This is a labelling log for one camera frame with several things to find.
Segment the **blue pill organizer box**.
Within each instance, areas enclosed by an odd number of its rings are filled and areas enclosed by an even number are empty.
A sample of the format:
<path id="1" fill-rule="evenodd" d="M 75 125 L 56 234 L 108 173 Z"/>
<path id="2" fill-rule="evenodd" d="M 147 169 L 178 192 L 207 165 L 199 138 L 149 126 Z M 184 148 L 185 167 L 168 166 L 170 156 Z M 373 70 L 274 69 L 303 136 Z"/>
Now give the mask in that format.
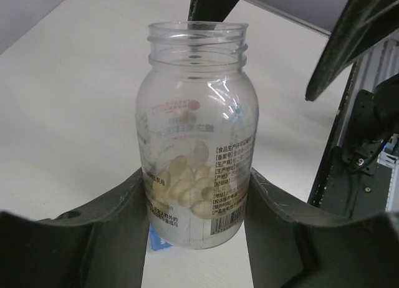
<path id="1" fill-rule="evenodd" d="M 151 247 L 152 251 L 160 251 L 162 249 L 167 249 L 169 247 L 172 247 L 171 244 L 166 242 L 163 238 L 161 238 L 156 233 L 156 231 L 154 230 L 152 225 L 149 225 L 148 237 L 149 237 L 149 240 L 150 240 L 150 247 Z"/>

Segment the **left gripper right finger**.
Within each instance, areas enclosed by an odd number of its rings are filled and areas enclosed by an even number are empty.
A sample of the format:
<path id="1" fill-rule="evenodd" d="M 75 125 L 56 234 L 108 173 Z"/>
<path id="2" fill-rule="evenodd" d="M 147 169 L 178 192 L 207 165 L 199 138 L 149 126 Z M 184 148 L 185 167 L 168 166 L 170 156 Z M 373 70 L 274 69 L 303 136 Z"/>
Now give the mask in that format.
<path id="1" fill-rule="evenodd" d="M 397 287 L 398 214 L 352 221 L 252 170 L 244 217 L 254 287 Z"/>

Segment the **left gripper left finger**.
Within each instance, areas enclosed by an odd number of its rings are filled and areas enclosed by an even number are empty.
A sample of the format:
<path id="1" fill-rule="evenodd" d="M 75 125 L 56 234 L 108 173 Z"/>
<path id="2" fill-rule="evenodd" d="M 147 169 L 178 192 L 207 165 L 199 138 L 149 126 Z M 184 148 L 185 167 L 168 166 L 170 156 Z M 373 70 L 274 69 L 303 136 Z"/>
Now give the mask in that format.
<path id="1" fill-rule="evenodd" d="M 2 287 L 140 287 L 148 237 L 141 171 L 55 219 L 1 212 Z"/>

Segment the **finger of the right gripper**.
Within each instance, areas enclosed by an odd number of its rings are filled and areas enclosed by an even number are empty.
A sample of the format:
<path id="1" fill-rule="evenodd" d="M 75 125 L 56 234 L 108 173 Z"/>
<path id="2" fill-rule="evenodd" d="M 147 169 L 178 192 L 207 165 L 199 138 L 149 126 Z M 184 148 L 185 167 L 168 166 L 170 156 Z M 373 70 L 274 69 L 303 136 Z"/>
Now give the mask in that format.
<path id="1" fill-rule="evenodd" d="M 398 30 L 398 0 L 348 0 L 309 80 L 316 100 L 348 65 Z"/>
<path id="2" fill-rule="evenodd" d="M 188 29 L 214 29 L 223 22 L 239 0 L 191 0 Z"/>

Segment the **clear pill bottle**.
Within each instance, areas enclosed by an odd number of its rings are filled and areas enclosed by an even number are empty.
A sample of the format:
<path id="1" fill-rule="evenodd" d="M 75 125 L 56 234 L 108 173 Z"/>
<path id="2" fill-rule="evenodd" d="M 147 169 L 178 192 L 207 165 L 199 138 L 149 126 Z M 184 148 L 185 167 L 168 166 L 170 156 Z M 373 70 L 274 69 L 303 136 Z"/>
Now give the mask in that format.
<path id="1" fill-rule="evenodd" d="M 244 219 L 259 118 L 244 72 L 246 24 L 149 27 L 151 70 L 136 98 L 148 218 L 166 242 L 209 249 Z"/>

